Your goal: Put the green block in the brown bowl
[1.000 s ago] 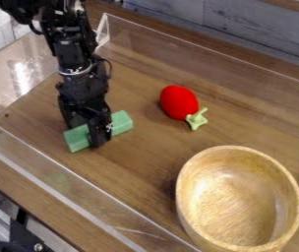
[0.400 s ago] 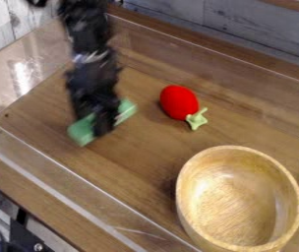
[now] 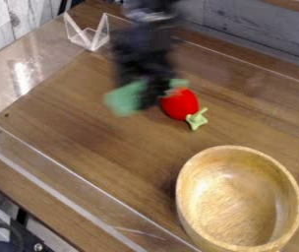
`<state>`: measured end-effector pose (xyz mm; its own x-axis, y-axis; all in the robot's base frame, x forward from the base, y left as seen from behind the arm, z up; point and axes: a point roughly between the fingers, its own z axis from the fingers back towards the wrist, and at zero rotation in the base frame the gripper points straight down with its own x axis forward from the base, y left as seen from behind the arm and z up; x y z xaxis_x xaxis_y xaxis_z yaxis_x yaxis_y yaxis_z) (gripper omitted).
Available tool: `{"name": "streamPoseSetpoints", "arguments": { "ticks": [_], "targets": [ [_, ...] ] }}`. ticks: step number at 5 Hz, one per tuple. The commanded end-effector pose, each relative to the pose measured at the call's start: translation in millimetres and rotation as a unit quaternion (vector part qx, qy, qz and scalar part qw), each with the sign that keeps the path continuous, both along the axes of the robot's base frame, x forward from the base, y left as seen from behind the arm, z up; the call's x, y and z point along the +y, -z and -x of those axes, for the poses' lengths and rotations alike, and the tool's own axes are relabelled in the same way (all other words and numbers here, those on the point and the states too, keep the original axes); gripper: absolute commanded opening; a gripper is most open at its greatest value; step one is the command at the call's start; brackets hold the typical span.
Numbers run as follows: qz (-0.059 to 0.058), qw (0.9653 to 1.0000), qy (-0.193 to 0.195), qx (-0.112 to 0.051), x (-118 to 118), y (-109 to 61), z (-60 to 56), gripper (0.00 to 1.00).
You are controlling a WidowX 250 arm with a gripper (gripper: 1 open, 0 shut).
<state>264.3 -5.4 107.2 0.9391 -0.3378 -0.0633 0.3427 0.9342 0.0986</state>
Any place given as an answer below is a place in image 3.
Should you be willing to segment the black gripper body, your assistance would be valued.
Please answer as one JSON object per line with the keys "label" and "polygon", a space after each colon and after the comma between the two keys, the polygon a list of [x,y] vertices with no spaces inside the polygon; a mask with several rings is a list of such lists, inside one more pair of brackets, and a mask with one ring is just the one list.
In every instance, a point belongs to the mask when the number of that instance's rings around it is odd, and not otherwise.
{"label": "black gripper body", "polygon": [[131,83],[140,79],[172,79],[176,76],[169,60],[172,26],[133,23],[112,34],[116,79]]}

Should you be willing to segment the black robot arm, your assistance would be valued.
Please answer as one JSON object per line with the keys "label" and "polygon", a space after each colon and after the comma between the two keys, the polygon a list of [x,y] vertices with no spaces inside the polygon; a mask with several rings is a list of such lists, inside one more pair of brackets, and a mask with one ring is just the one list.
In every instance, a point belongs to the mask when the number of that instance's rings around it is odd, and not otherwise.
{"label": "black robot arm", "polygon": [[171,79],[175,0],[123,0],[131,25],[112,33],[112,53],[119,84],[139,79]]}

